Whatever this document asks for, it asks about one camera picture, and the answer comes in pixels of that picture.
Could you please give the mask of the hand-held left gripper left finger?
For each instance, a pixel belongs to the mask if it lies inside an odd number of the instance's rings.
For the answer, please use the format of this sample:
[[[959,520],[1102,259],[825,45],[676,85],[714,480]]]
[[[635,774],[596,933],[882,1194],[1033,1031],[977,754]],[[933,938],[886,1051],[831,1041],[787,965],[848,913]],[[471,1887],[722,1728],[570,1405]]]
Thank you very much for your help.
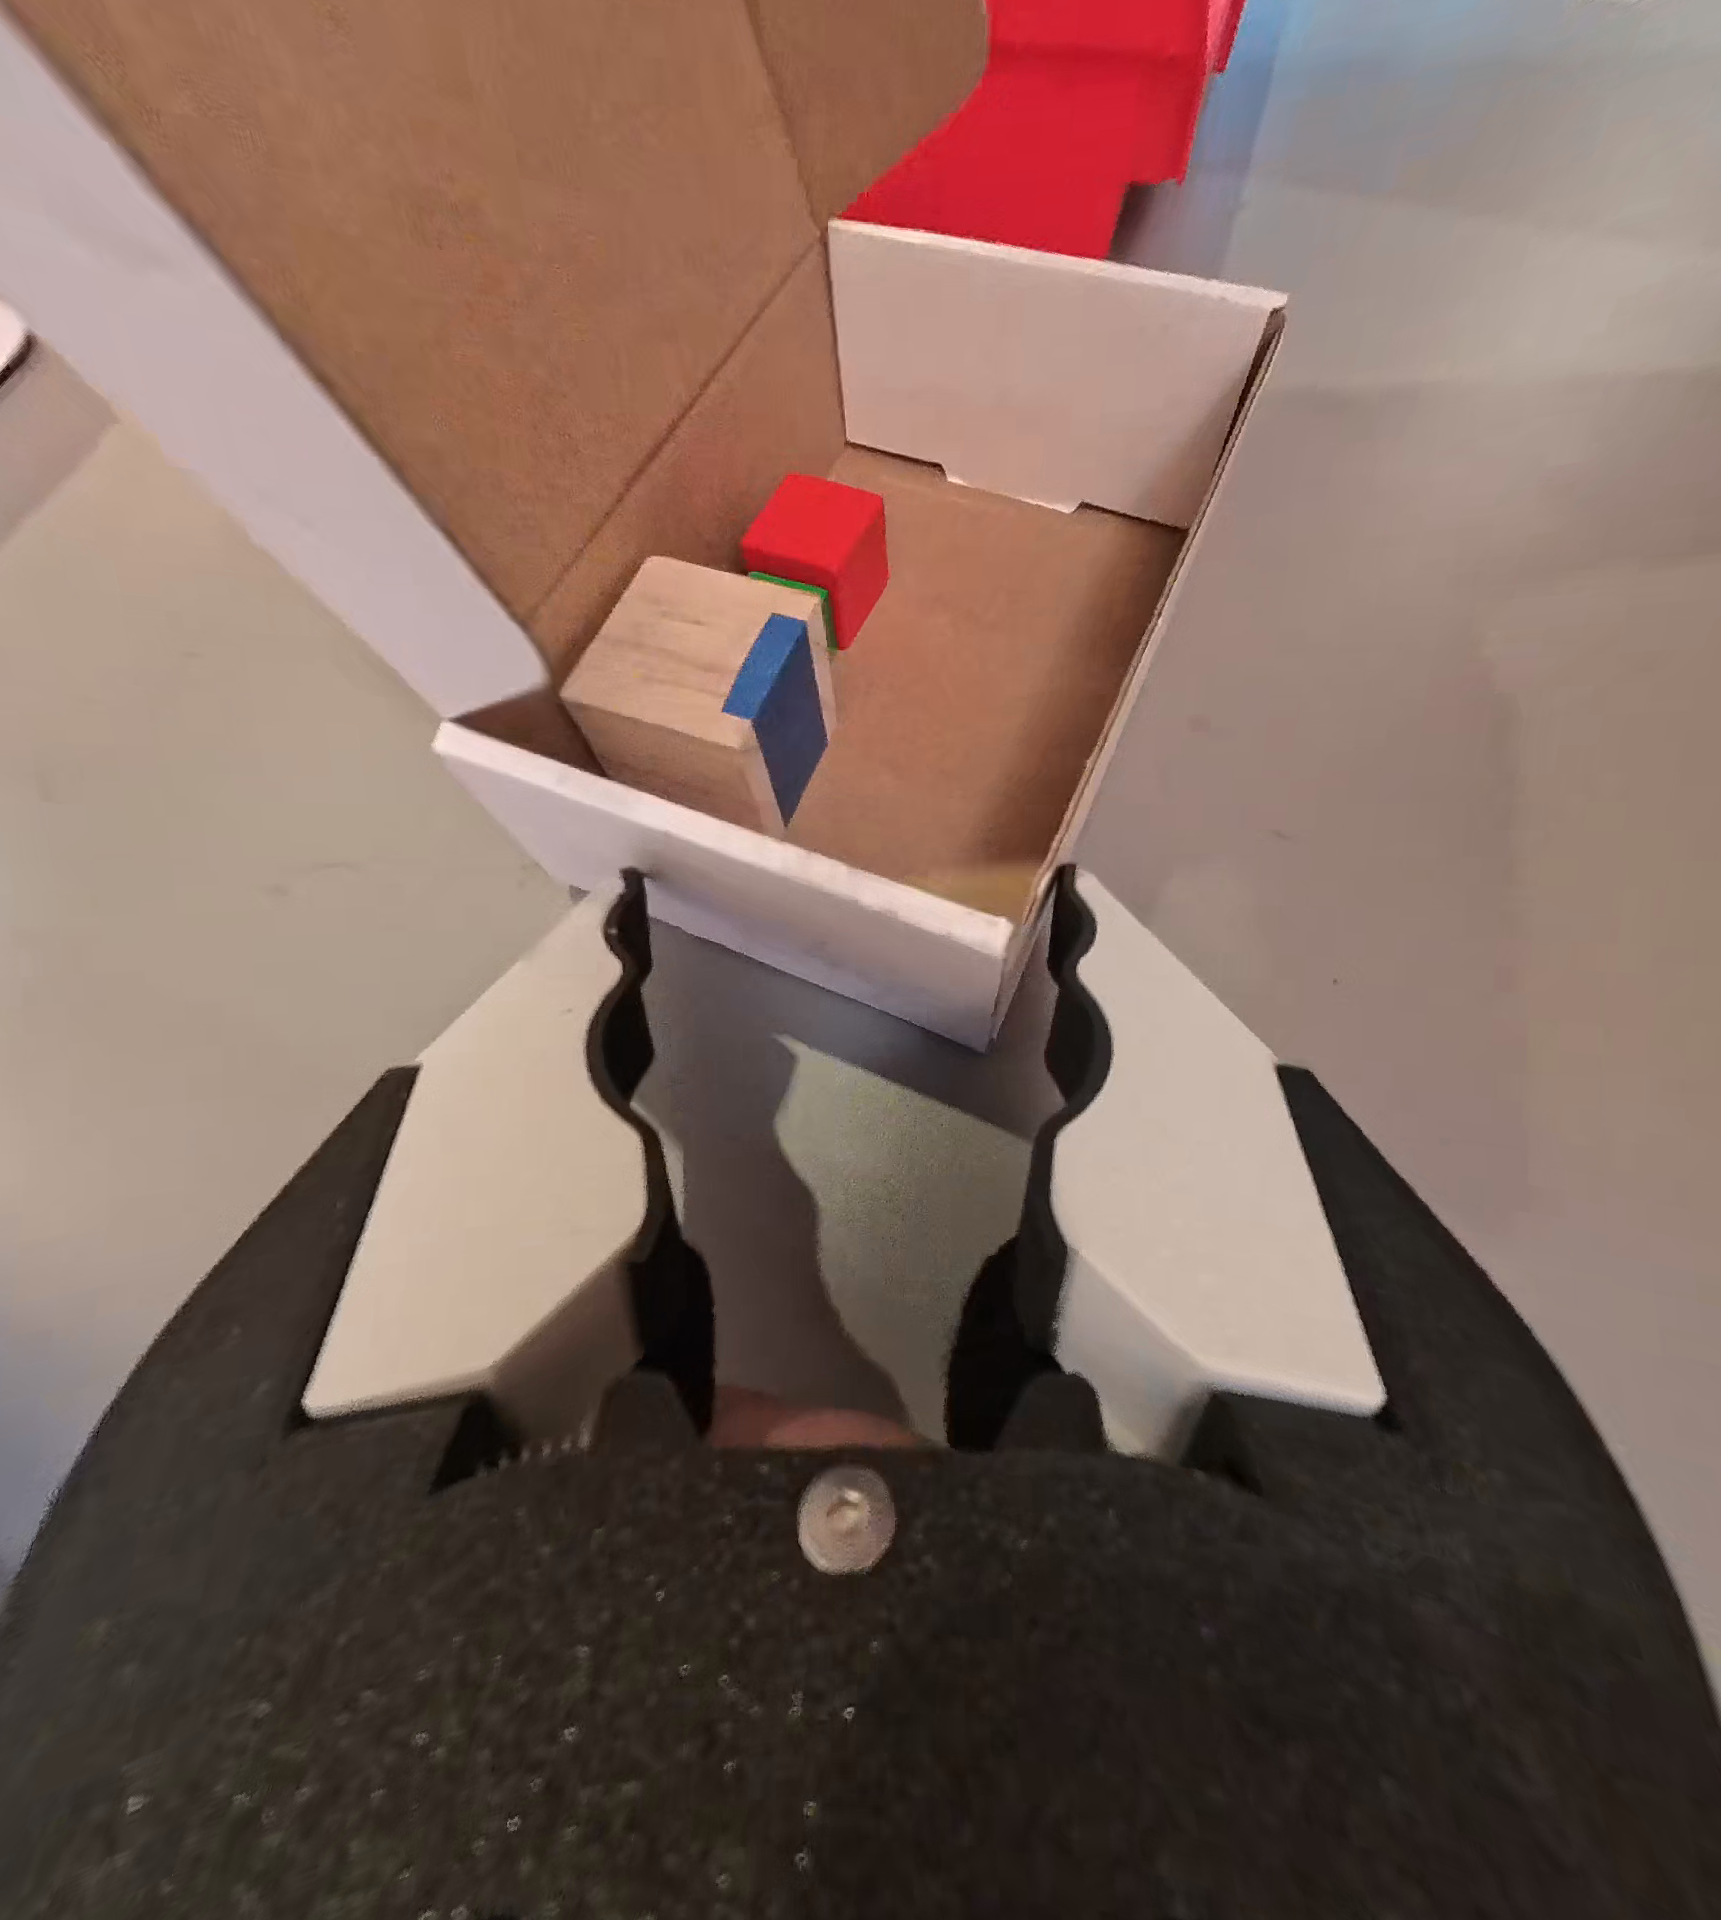
[[[481,1397],[515,1438],[586,1432],[608,1390],[714,1407],[714,1299],[663,1141],[644,882],[596,886],[416,1058],[341,1299],[310,1422]]]

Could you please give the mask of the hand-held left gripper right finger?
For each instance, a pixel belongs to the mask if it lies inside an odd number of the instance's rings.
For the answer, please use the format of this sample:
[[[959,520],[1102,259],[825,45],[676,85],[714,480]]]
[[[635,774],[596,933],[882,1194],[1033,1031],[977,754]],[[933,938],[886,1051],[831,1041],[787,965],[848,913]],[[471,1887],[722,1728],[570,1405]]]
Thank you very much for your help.
[[[947,1442],[1176,1461],[1220,1394],[1378,1416],[1273,1051],[1081,868],[1054,879],[1047,966],[1058,1102],[960,1310]]]

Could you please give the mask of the blue wooden block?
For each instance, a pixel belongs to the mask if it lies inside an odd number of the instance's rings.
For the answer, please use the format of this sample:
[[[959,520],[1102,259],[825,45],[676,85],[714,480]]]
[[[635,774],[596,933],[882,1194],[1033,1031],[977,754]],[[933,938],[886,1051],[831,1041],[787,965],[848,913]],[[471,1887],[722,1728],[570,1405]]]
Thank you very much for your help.
[[[610,781],[775,839],[838,727],[817,601],[669,556],[638,566],[562,703]]]

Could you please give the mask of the white cardboard mailer box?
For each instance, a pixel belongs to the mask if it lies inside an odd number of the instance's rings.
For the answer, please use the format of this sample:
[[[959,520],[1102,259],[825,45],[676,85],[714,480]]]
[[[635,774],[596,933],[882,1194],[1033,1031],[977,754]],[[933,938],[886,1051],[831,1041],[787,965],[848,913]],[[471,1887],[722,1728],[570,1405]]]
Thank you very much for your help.
[[[984,1048],[1287,319],[846,220],[987,58],[981,4],[0,4],[0,297],[561,885]],[[891,581],[776,839],[562,687],[793,472],[885,497]]]

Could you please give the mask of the green cube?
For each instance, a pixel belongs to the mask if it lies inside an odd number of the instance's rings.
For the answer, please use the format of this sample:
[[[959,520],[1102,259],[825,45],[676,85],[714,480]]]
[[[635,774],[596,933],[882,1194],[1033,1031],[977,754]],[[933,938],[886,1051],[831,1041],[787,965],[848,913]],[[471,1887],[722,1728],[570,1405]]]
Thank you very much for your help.
[[[838,654],[838,651],[840,651],[840,636],[838,636],[837,607],[834,607],[831,589],[826,589],[826,586],[820,585],[820,583],[788,578],[788,576],[782,576],[782,574],[773,574],[773,573],[763,573],[763,571],[750,571],[750,573],[746,574],[746,578],[750,578],[750,581],[754,581],[754,583],[764,583],[764,585],[769,585],[769,586],[773,586],[773,589],[787,589],[787,591],[790,591],[790,592],[795,592],[795,595],[800,592],[800,595],[805,595],[805,597],[807,597],[807,595],[813,597],[813,598],[817,601],[818,608],[820,608],[820,628],[825,630],[825,648],[826,648],[833,656]]]

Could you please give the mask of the red cube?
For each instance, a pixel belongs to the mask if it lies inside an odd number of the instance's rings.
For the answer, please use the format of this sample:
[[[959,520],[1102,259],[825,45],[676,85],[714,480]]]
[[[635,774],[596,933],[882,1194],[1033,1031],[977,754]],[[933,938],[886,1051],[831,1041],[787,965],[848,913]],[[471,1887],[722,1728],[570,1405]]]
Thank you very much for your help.
[[[738,548],[744,573],[831,589],[840,654],[858,638],[891,581],[885,497],[822,477],[787,475]]]

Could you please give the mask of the red plastic bin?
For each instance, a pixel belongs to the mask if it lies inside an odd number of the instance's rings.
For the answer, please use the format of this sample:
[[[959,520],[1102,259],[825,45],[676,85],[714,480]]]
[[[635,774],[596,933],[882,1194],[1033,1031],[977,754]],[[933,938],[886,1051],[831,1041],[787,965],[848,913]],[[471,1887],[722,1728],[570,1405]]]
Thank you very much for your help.
[[[1099,260],[1127,197],[1184,179],[1241,3],[992,3],[963,108],[848,222]]]

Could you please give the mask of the grey desk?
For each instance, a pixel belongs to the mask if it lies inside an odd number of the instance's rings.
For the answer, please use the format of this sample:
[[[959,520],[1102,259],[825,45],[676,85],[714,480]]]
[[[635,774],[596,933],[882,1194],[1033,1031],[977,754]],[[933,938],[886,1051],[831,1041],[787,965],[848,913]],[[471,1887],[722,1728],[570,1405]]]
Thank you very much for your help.
[[[1721,1691],[1721,4],[1251,4],[1150,269],[1291,297],[1082,854],[1544,1337]],[[0,1585],[561,908],[46,351],[0,394]]]

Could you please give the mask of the person's left hand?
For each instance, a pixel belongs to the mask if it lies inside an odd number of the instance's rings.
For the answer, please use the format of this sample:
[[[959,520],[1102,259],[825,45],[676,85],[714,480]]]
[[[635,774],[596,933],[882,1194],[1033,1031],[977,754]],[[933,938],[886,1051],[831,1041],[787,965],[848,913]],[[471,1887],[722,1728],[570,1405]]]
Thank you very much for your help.
[[[720,1384],[709,1442],[722,1451],[919,1451],[923,1436],[876,1412],[813,1407],[764,1390]]]

